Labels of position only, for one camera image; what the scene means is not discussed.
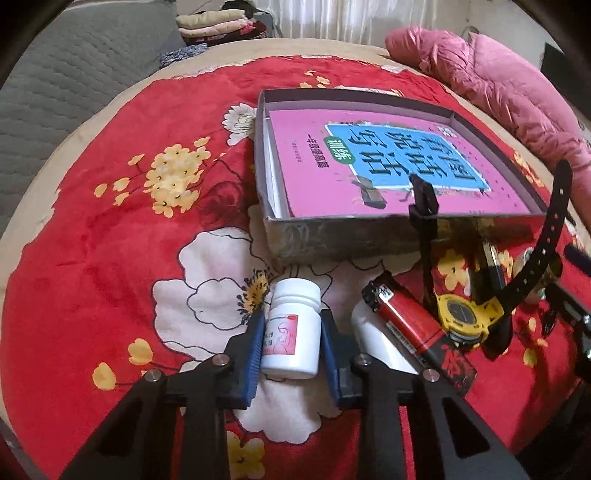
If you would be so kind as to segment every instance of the red lighter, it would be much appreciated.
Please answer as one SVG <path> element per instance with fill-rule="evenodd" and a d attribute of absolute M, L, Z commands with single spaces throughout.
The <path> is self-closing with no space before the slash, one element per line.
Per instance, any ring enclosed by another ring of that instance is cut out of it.
<path fill-rule="evenodd" d="M 386 327 L 426 368 L 434 368 L 464 396 L 476 369 L 445 334 L 435 318 L 394 280 L 382 273 L 363 289 L 363 300 L 380 315 Z"/>

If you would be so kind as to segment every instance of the metal screw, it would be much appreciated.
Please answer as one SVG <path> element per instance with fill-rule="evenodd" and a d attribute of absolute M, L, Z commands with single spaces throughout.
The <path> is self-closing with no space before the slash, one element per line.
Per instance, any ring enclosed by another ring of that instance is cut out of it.
<path fill-rule="evenodd" d="M 225 353 L 219 353 L 213 356 L 212 362 L 216 367 L 223 367 L 230 363 L 230 357 L 228 357 Z"/>
<path fill-rule="evenodd" d="M 434 383 L 441 378 L 441 375 L 439 375 L 439 372 L 437 370 L 427 368 L 423 371 L 423 378 L 428 382 Z"/>
<path fill-rule="evenodd" d="M 367 367 L 372 362 L 371 355 L 367 353 L 360 353 L 358 356 L 355 357 L 355 363 L 360 367 Z"/>
<path fill-rule="evenodd" d="M 148 370 L 144 374 L 144 379 L 147 380 L 148 382 L 157 382 L 158 380 L 160 380 L 161 377 L 162 377 L 162 372 L 160 370 L 155 369 L 155 368 L 153 368 L 152 370 Z"/>

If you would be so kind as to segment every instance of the watch face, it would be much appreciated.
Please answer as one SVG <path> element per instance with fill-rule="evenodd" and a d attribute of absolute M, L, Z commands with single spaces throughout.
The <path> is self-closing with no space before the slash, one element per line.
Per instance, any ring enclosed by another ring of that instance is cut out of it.
<path fill-rule="evenodd" d="M 476 316 L 466 304 L 456 300 L 449 300 L 447 302 L 447 309 L 458 322 L 469 325 L 476 324 Z"/>

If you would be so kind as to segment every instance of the black watch strap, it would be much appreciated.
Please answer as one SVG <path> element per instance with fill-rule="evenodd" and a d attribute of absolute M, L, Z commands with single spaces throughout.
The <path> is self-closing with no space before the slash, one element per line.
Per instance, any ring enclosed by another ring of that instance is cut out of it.
<path fill-rule="evenodd" d="M 497 295 L 506 313 L 513 311 L 540 281 L 555 256 L 566 218 L 573 171 L 567 160 L 560 160 L 554 171 L 552 196 L 538 241 L 528 261 L 515 278 Z"/>

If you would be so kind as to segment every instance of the green label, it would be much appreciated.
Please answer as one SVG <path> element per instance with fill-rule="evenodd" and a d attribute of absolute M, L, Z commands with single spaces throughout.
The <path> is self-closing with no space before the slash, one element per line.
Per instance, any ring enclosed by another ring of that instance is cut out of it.
<path fill-rule="evenodd" d="M 332 157 L 339 163 L 351 165 L 355 162 L 355 157 L 349 150 L 349 147 L 339 137 L 325 137 L 324 143 L 330 150 Z"/>

